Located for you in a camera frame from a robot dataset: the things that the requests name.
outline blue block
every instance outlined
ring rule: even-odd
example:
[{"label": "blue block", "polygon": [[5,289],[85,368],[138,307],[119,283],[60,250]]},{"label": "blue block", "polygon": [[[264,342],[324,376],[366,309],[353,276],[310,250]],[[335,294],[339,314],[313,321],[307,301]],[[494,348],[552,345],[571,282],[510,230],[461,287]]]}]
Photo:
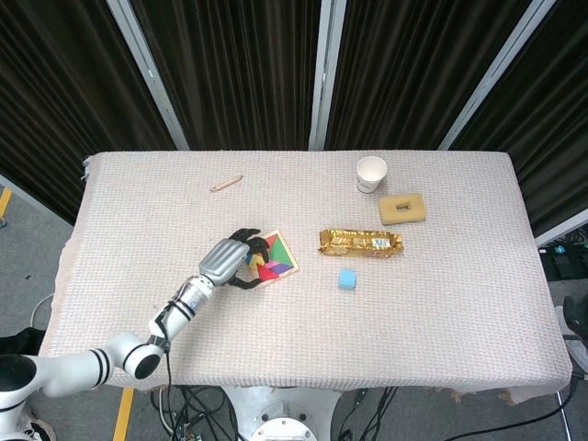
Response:
[{"label": "blue block", "polygon": [[342,269],[339,273],[339,288],[353,290],[356,287],[357,274],[351,269]]}]

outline floor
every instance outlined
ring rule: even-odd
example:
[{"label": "floor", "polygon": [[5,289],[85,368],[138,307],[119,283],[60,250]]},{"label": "floor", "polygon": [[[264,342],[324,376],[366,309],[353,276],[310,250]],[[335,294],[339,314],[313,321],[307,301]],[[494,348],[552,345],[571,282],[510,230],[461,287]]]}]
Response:
[{"label": "floor", "polygon": [[[0,304],[5,311],[0,321],[2,336],[27,327],[34,306],[52,293],[60,252],[72,231],[71,226],[45,219],[14,196],[5,217],[8,224],[0,229]],[[579,296],[588,292],[588,279],[554,282],[549,287],[557,305],[562,303],[565,296]],[[36,326],[44,329],[50,313],[47,302],[37,314]],[[375,411],[380,394],[381,390],[370,390],[350,418],[348,426],[356,434],[355,440]],[[120,396],[120,389],[103,387],[57,400],[49,400],[38,394],[29,402],[39,418],[53,425],[60,441],[110,439],[117,421]],[[333,437],[336,437],[343,417],[351,409],[354,396],[354,393],[347,393],[339,401],[334,413]],[[588,385],[581,382],[566,410],[574,441],[588,440],[588,419],[585,418],[587,404]],[[442,441],[463,432],[534,418],[555,407],[555,396],[508,407],[492,391],[468,395],[456,403],[448,390],[401,388],[385,415],[379,439]],[[202,428],[203,439],[213,439],[207,436],[204,425]],[[168,439],[151,407],[148,393],[134,394],[127,439]],[[475,439],[557,441],[567,438],[558,414],[536,424],[479,435]]]}]

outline paper cup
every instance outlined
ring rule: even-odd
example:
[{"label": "paper cup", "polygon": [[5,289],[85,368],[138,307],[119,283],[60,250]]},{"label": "paper cup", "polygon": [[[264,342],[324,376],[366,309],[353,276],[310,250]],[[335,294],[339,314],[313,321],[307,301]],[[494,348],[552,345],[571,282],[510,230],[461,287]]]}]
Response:
[{"label": "paper cup", "polygon": [[388,173],[386,161],[377,156],[366,156],[357,163],[357,189],[362,193],[372,193]]}]

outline yellow sponge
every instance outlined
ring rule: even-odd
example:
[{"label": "yellow sponge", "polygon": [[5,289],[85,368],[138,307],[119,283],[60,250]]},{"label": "yellow sponge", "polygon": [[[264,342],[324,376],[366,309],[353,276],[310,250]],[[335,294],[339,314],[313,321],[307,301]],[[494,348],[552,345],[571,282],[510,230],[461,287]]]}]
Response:
[{"label": "yellow sponge", "polygon": [[384,225],[423,221],[426,216],[423,196],[420,193],[384,196],[379,199],[379,216]]}]

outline black curtain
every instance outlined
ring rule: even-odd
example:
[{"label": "black curtain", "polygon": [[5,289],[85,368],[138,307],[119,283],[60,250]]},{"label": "black curtain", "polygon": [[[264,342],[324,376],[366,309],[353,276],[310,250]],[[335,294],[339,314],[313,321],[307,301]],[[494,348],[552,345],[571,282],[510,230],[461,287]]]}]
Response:
[{"label": "black curtain", "polygon": [[173,150],[104,0],[0,2],[0,174],[73,222],[87,155]]},{"label": "black curtain", "polygon": [[557,2],[453,145],[508,152],[535,235],[588,208],[588,2]]},{"label": "black curtain", "polygon": [[191,149],[308,149],[320,0],[132,3]]},{"label": "black curtain", "polygon": [[436,149],[529,0],[349,0],[325,149]]}]

